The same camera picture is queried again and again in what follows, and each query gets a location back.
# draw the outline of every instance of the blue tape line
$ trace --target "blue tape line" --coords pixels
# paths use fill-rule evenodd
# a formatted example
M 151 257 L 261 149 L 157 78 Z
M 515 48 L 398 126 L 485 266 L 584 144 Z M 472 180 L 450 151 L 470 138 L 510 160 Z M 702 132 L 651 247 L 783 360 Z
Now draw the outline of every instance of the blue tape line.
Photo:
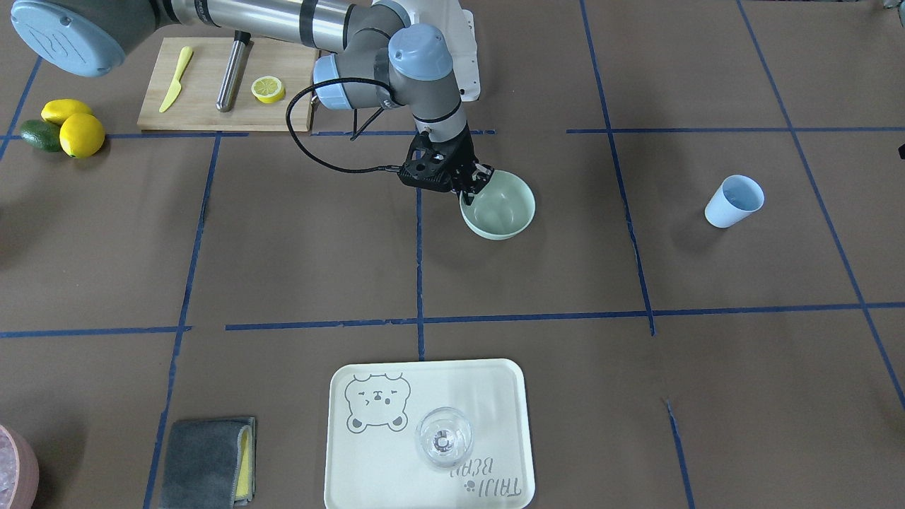
M 230 323 L 227 331 L 269 331 L 279 329 L 325 329 L 330 327 L 373 327 L 379 325 L 411 325 L 416 318 L 390 318 L 387 320 L 333 320 L 325 322 L 275 322 L 275 323 Z
M 798 132 L 903 132 L 905 127 L 827 127 L 827 128 L 800 128 Z
M 424 271 L 422 269 L 423 257 L 423 237 L 422 237 L 422 213 L 421 213 L 421 188 L 416 188 L 414 199 L 415 215 L 418 218 L 415 241 L 415 260 L 418 266 L 418 283 L 417 283 L 417 299 L 418 299 L 418 360 L 424 360 Z
M 34 67 L 32 68 L 32 73 L 28 76 L 28 81 L 25 82 L 25 88 L 22 90 L 22 95 L 19 96 L 19 104 L 15 107 L 15 113 L 13 114 L 13 119 L 9 122 L 9 129 L 6 130 L 6 138 L 3 140 L 3 143 L 0 144 L 0 160 L 3 160 L 3 155 L 6 153 L 6 146 L 9 145 L 10 137 L 13 135 L 13 131 L 15 130 L 15 124 L 19 122 L 19 115 L 22 115 L 22 108 L 25 106 L 25 100 L 28 98 L 28 92 L 32 89 L 32 84 L 34 84 L 34 77 L 38 75 L 38 69 L 41 69 L 41 62 L 43 62 L 43 58 L 40 56 L 34 61 Z
M 126 132 L 108 134 L 109 139 L 170 139 L 170 138 L 244 138 L 247 132 Z
M 497 131 L 493 129 L 471 130 L 470 133 L 478 136 L 485 134 L 492 136 L 496 134 Z M 414 130 L 366 130 L 358 136 L 414 136 L 416 134 L 418 134 L 418 132 Z M 310 136 L 352 136 L 352 131 L 321 130 L 310 133 Z
M 651 134 L 664 132 L 788 132 L 788 128 L 624 128 L 567 129 L 566 134 Z
M 474 316 L 432 316 L 424 318 L 424 323 L 467 323 L 467 322 L 533 322 L 544 320 L 597 320 L 602 318 L 637 318 L 647 316 L 647 311 L 614 312 L 550 312 L 543 314 L 493 314 Z
M 905 303 L 871 303 L 868 307 L 876 309 L 905 308 Z M 777 313 L 777 312 L 822 312 L 860 310 L 859 303 L 848 304 L 805 304 L 797 306 L 753 306 L 737 308 L 702 308 L 653 310 L 654 316 L 703 316 L 721 314 Z M 327 327 L 369 327 L 380 325 L 413 325 L 423 320 L 424 323 L 469 323 L 469 322 L 540 322 L 553 320 L 600 320 L 608 318 L 641 318 L 647 311 L 615 311 L 615 312 L 551 312 L 538 314 L 496 314 L 466 316 L 432 316 L 415 318 L 391 318 L 387 320 L 344 320 L 328 322 L 275 322 L 275 323 L 235 323 L 225 326 L 227 331 L 261 331 L 272 329 L 318 329 Z
M 815 127 L 795 128 L 798 132 L 905 132 L 905 127 Z M 566 134 L 655 134 L 664 132 L 789 132 L 784 128 L 627 128 L 627 129 L 567 129 Z
M 795 142 L 795 148 L 798 150 L 798 157 L 801 158 L 801 162 L 805 166 L 807 179 L 811 182 L 811 188 L 814 190 L 814 196 L 817 198 L 817 205 L 820 206 L 820 210 L 821 212 L 823 212 L 824 219 L 826 220 L 826 225 L 830 228 L 830 234 L 833 236 L 833 241 L 836 244 L 836 249 L 839 251 L 839 256 L 843 260 L 845 272 L 848 273 L 849 281 L 852 283 L 852 288 L 854 289 L 855 295 L 858 297 L 858 303 L 861 305 L 862 312 L 864 313 L 864 318 L 867 320 L 868 327 L 871 329 L 873 340 L 877 344 L 877 349 L 880 351 L 883 364 L 886 366 L 886 371 L 890 375 L 892 386 L 895 388 L 896 394 L 899 396 L 899 403 L 901 404 L 902 409 L 905 409 L 905 392 L 902 391 L 902 386 L 899 383 L 899 378 L 896 376 L 896 372 L 892 368 L 892 363 L 890 362 L 890 358 L 886 353 L 886 348 L 883 346 L 883 341 L 880 339 L 880 334 L 877 332 L 877 329 L 873 324 L 871 312 L 867 307 L 867 302 L 864 301 L 864 296 L 861 293 L 861 288 L 858 286 L 858 281 L 854 277 L 854 271 L 852 270 L 852 266 L 849 264 L 848 256 L 845 255 L 845 250 L 843 249 L 842 242 L 839 240 L 839 235 L 836 234 L 836 228 L 835 226 L 833 226 L 833 220 L 830 218 L 830 213 L 826 208 L 824 198 L 821 196 L 820 189 L 817 187 L 817 181 L 814 178 L 814 173 L 811 171 L 811 166 L 807 162 L 805 150 L 802 148 L 801 141 L 798 139 L 798 134 L 795 132 L 795 127 L 792 125 L 792 120 L 789 118 L 788 111 L 786 110 L 786 105 L 783 103 L 783 98 L 779 94 L 779 88 L 776 86 L 776 81 L 773 79 L 773 73 L 770 71 L 769 66 L 767 66 L 767 59 L 764 57 L 764 52 L 760 49 L 760 43 L 757 42 L 757 36 L 754 34 L 754 28 L 751 26 L 751 22 L 748 20 L 748 14 L 745 12 L 745 7 L 741 4 L 741 0 L 736 0 L 736 5 L 738 6 L 738 10 L 741 12 L 742 19 L 745 21 L 745 26 L 748 28 L 748 33 L 751 35 L 751 41 L 754 43 L 754 48 L 757 50 L 757 56 L 760 58 L 760 63 L 764 67 L 764 72 L 767 73 L 767 78 L 770 81 L 770 86 L 773 87 L 773 93 L 776 95 L 776 101 L 779 103 L 779 109 L 783 113 L 783 118 L 786 119 L 786 125 L 788 126 L 789 131 L 792 134 L 792 140 Z
M 860 304 L 813 304 L 801 306 L 759 306 L 745 308 L 704 308 L 704 309 L 677 309 L 654 310 L 656 316 L 701 316 L 705 314 L 743 314 L 743 313 L 768 313 L 768 312 L 816 312 L 860 310 Z
M 114 334 L 162 334 L 178 327 L 120 327 L 114 329 L 61 329 L 57 331 L 0 331 L 0 338 L 62 338 L 72 336 L 110 336 Z
M 187 331 L 186 316 L 188 315 L 188 303 L 192 297 L 192 284 L 195 282 L 195 268 L 198 265 L 198 253 L 201 251 L 201 237 L 205 232 L 205 211 L 207 209 L 207 200 L 211 196 L 211 186 L 214 183 L 214 170 L 217 166 L 217 158 L 220 152 L 220 138 L 222 133 L 217 132 L 214 137 L 214 149 L 211 152 L 211 164 L 207 169 L 207 181 L 205 182 L 205 193 L 201 199 L 201 210 L 198 213 L 198 226 L 195 229 L 195 244 L 192 247 L 192 259 L 188 265 L 188 276 L 186 277 L 186 293 L 182 301 L 182 309 L 179 312 L 179 326 L 176 331 L 176 338 L 173 341 L 173 355 L 170 357 L 169 376 L 167 378 L 167 400 L 164 409 L 160 413 L 160 420 L 157 423 L 157 438 L 154 442 L 154 454 L 151 457 L 151 468 L 148 473 L 148 486 L 145 489 L 144 509 L 150 509 L 151 496 L 154 494 L 154 483 L 157 480 L 157 467 L 160 462 L 160 452 L 164 443 L 164 431 L 167 429 L 167 419 L 169 417 L 170 402 L 173 398 L 173 386 L 176 382 L 176 359 L 179 357 L 179 351 L 182 349 L 183 333 Z
M 632 222 L 632 212 L 628 206 L 628 195 L 625 193 L 625 183 L 622 176 L 622 168 L 619 164 L 619 154 L 616 151 L 616 140 L 613 136 L 613 125 L 610 123 L 610 112 L 606 107 L 606 95 L 604 94 L 604 83 L 600 78 L 600 69 L 597 67 L 597 54 L 594 50 L 594 40 L 591 37 L 591 27 L 587 22 L 587 9 L 585 0 L 579 0 L 581 4 L 581 17 L 585 24 L 585 36 L 587 37 L 587 48 L 591 53 L 591 63 L 594 66 L 594 77 L 597 81 L 597 93 L 600 95 L 600 107 L 604 113 L 604 123 L 606 124 L 606 136 L 610 142 L 610 153 L 613 156 L 613 167 L 616 173 L 616 181 L 619 183 L 619 196 L 622 197 L 623 207 L 625 209 L 625 223 L 628 226 L 628 235 L 632 239 L 632 249 L 634 250 L 634 261 L 638 268 L 638 283 L 641 285 L 641 295 L 644 298 L 644 309 L 647 310 L 647 320 L 651 326 L 651 335 L 657 335 L 657 326 L 653 320 L 651 311 L 651 298 L 647 293 L 647 282 L 644 279 L 644 267 L 641 262 L 641 251 L 638 249 L 638 239 L 634 234 L 634 224 Z
M 868 303 L 870 309 L 901 309 L 905 308 L 905 303 Z
M 676 417 L 672 413 L 672 403 L 666 400 L 666 411 L 670 415 L 670 428 L 672 428 L 672 441 L 676 445 L 676 456 L 679 457 L 679 469 L 681 470 L 681 480 L 685 485 L 685 499 L 688 500 L 688 509 L 694 509 L 694 494 L 691 492 L 691 481 L 688 478 L 688 464 L 685 463 L 685 450 L 681 446 L 681 435 L 679 435 L 679 424 Z

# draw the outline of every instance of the pink container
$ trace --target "pink container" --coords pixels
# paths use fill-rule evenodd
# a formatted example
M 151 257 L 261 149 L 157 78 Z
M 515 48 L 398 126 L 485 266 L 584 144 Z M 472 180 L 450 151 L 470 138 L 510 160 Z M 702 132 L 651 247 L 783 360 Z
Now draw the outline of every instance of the pink container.
M 12 429 L 0 426 L 0 435 L 13 443 L 15 452 L 15 484 L 9 509 L 29 509 L 38 491 L 38 459 L 24 438 Z

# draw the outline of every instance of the glass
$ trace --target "glass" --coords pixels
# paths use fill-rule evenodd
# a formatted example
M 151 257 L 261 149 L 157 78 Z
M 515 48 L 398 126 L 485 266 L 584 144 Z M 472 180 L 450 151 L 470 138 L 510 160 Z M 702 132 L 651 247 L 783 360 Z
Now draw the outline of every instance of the glass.
M 418 446 L 434 465 L 453 468 L 472 452 L 472 423 L 455 408 L 437 408 L 418 423 Z

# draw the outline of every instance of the cup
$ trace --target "cup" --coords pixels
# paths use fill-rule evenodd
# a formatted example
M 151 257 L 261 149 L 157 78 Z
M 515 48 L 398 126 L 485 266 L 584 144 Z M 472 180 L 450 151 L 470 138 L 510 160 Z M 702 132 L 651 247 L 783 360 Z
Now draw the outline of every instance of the cup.
M 415 435 L 427 459 L 440 468 L 453 468 L 472 453 L 472 423 L 455 408 L 431 411 Z
M 0 507 L 28 509 L 38 491 L 38 460 L 24 438 L 0 425 Z
M 534 219 L 534 194 L 524 180 L 497 169 L 471 205 L 465 205 L 464 193 L 459 196 L 459 208 L 472 232 L 490 240 L 505 240 Z
M 704 208 L 704 216 L 717 228 L 728 228 L 764 206 L 764 190 L 753 179 L 733 175 L 719 185 Z

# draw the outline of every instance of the yellow lemon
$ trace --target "yellow lemon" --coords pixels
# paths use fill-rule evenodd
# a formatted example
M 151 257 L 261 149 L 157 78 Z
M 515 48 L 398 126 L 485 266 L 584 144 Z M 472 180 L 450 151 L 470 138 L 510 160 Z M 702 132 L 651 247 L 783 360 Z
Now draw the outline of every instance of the yellow lemon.
M 252 94 L 265 104 L 279 101 L 286 95 L 280 78 L 276 76 L 262 76 L 252 83 Z
M 91 107 L 76 99 L 57 99 L 44 104 L 41 118 L 61 126 L 73 113 L 93 114 Z
M 71 158 L 87 158 L 104 144 L 104 126 L 88 113 L 73 113 L 60 127 L 60 146 Z

